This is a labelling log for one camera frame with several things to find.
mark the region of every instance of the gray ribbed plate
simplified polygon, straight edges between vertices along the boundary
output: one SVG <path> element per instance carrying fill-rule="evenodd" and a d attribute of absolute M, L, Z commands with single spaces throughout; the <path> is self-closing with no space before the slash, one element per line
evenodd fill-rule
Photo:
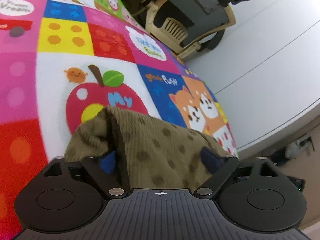
<path fill-rule="evenodd" d="M 109 201 L 102 214 L 73 232 L 45 234 L 25 229 L 16 240 L 306 240 L 300 231 L 277 234 L 244 230 L 221 215 L 211 200 L 188 190 L 135 189 L 131 196 Z"/>

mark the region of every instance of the red square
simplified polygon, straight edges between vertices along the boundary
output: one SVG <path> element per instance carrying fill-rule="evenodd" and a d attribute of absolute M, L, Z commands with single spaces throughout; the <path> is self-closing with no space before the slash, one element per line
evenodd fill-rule
<path fill-rule="evenodd" d="M 135 63 L 131 49 L 121 33 L 90 23 L 88 27 L 95 56 L 117 58 Z"/>
<path fill-rule="evenodd" d="M 0 239 L 11 239 L 21 230 L 14 199 L 48 161 L 37 119 L 0 125 L 0 138 Z"/>

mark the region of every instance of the brown corduroy garment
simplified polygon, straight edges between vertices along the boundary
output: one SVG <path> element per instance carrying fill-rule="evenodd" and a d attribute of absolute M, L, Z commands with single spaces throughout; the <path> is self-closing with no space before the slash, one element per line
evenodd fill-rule
<path fill-rule="evenodd" d="M 125 189 L 190 188 L 193 192 L 211 176 L 200 159 L 202 147 L 220 156 L 228 154 L 213 137 L 198 131 L 107 106 L 76 129 L 65 158 L 79 161 L 116 150 L 116 170 Z"/>

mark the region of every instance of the silver screw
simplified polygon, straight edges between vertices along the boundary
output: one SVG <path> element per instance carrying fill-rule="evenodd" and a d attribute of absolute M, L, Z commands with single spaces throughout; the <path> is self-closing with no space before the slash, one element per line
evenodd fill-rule
<path fill-rule="evenodd" d="M 198 194 L 202 195 L 202 196 L 209 196 L 213 193 L 212 189 L 207 188 L 207 187 L 201 187 L 199 189 L 197 189 Z"/>
<path fill-rule="evenodd" d="M 111 190 L 109 190 L 109 194 L 113 196 L 121 196 L 122 194 L 124 194 L 124 190 L 119 187 L 114 187 Z"/>

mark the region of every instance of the black electronic device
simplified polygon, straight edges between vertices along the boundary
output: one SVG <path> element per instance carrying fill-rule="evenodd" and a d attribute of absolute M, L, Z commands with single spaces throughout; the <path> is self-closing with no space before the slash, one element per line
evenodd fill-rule
<path fill-rule="evenodd" d="M 250 165 L 225 157 L 193 193 L 126 192 L 97 158 L 54 159 L 22 189 L 14 208 L 23 226 L 15 240 L 308 239 L 297 229 L 305 198 L 264 157 Z"/>

